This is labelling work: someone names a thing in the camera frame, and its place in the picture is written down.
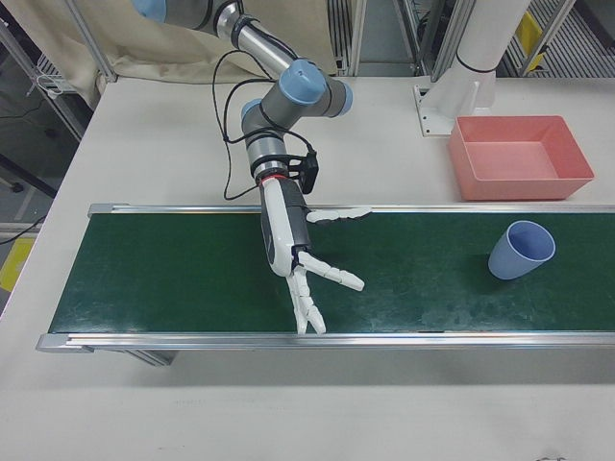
pink plastic bin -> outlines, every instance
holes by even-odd
[[[562,200],[594,179],[556,115],[458,117],[449,152],[465,200]]]

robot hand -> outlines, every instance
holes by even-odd
[[[310,210],[297,183],[284,176],[265,178],[260,184],[261,226],[267,259],[274,273],[286,278],[294,306],[297,332],[306,333],[310,323],[317,333],[326,331],[318,307],[309,292],[307,273],[361,291],[363,280],[312,256],[307,222],[357,219],[371,209]]]

green conveyor belt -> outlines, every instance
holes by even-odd
[[[518,219],[557,253],[500,281],[488,253]],[[374,213],[310,235],[366,282],[309,276],[329,332],[615,330],[615,214]],[[257,214],[96,214],[49,332],[292,332],[292,310]]]

robotic arm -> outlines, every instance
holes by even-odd
[[[299,166],[286,152],[283,137],[304,116],[336,117],[353,102],[351,89],[324,74],[312,62],[299,59],[283,42],[269,34],[241,2],[224,0],[133,0],[144,16],[229,40],[233,46],[254,56],[272,74],[279,76],[262,99],[246,104],[241,128],[250,170],[258,184],[261,227],[269,265],[285,277],[294,305],[297,330],[305,333],[310,323],[324,333],[325,322],[311,298],[307,272],[312,272],[357,291],[363,281],[331,267],[310,254],[307,222],[356,219],[369,208],[311,210],[303,194],[311,192],[318,163],[310,148]],[[290,172],[299,172],[299,183]]]

blue joint cap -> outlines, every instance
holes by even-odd
[[[248,110],[250,110],[254,106],[258,106],[260,104],[260,101],[262,101],[262,99],[253,99],[249,103],[246,103],[245,106],[241,108],[241,120],[245,118],[246,113],[248,113]]]
[[[141,16],[157,22],[166,19],[166,0],[133,0],[135,10]]]
[[[322,72],[306,60],[290,64],[280,76],[278,85],[286,98],[300,106],[316,104],[327,90]]]
[[[344,101],[344,107],[337,114],[337,116],[345,114],[353,106],[353,91],[346,84],[344,84],[344,88],[346,88],[346,101]]]

